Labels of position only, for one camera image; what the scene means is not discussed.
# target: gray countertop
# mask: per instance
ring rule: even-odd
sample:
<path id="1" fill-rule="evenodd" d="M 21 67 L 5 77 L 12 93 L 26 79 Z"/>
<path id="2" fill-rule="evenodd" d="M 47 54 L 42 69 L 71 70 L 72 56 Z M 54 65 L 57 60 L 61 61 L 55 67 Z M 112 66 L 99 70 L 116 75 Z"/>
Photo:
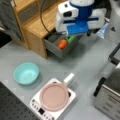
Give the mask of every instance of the gray countertop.
<path id="1" fill-rule="evenodd" d="M 115 68 L 108 61 L 108 56 L 115 47 L 116 44 L 96 35 L 89 38 L 84 36 L 64 59 L 49 53 L 46 60 L 10 42 L 0 49 L 0 80 L 30 108 L 31 98 L 51 78 L 63 81 L 72 72 L 75 80 L 70 88 L 76 92 L 77 97 L 59 120 L 110 120 L 94 107 L 93 93 L 100 78 L 108 77 Z M 40 68 L 40 76 L 31 86 L 19 85 L 13 77 L 15 68 L 24 62 L 33 62 Z"/>

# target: cable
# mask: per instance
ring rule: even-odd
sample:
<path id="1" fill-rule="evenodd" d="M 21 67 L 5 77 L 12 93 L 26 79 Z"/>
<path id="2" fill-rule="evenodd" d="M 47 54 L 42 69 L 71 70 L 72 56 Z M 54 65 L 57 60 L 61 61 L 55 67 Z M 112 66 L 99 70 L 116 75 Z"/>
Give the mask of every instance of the cable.
<path id="1" fill-rule="evenodd" d="M 43 27 L 46 29 L 46 31 L 47 31 L 49 34 L 53 34 L 53 35 L 63 35 L 62 32 L 51 33 L 51 32 L 47 29 L 47 27 L 45 26 L 45 24 L 44 24 L 44 22 L 43 22 L 43 19 L 42 19 L 42 11 L 43 11 L 43 7 L 44 7 L 44 4 L 45 4 L 46 1 L 47 1 L 47 0 L 44 0 L 44 1 L 43 1 L 42 5 L 41 5 L 41 8 L 40 8 L 40 20 L 41 20 L 41 22 L 42 22 Z"/>

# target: bowl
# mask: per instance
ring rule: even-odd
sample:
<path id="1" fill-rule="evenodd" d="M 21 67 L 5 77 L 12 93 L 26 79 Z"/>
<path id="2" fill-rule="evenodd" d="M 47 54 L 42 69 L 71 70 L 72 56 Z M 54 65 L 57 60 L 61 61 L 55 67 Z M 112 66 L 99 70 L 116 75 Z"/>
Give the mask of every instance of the bowl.
<path id="1" fill-rule="evenodd" d="M 14 79 L 17 83 L 22 85 L 33 84 L 40 73 L 37 65 L 33 63 L 23 63 L 19 65 L 14 72 Z"/>

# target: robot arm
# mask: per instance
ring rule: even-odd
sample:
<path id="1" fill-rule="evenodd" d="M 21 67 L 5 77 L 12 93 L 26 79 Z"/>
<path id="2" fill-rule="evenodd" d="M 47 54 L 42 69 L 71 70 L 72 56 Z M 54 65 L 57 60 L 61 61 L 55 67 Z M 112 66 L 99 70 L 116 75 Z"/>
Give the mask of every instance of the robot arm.
<path id="1" fill-rule="evenodd" d="M 56 31 L 67 35 L 87 33 L 104 25 L 105 9 L 93 10 L 94 0 L 69 0 L 58 6 Z"/>

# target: wooden shelf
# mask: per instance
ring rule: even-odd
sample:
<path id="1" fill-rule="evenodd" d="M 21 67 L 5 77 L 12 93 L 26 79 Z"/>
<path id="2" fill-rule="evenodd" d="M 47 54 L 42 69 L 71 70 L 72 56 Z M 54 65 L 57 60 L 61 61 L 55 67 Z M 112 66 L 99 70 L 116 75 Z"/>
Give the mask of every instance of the wooden shelf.
<path id="1" fill-rule="evenodd" d="M 53 6 L 45 10 L 42 14 L 44 24 L 49 31 L 52 31 L 55 27 L 58 4 L 59 3 L 54 4 Z M 40 37 L 41 39 L 48 35 L 48 32 L 41 23 L 40 16 L 37 16 L 29 23 L 25 24 L 24 29 Z"/>
<path id="2" fill-rule="evenodd" d="M 36 0 L 14 0 L 16 4 L 16 12 L 19 13 L 29 5 L 32 5 Z"/>

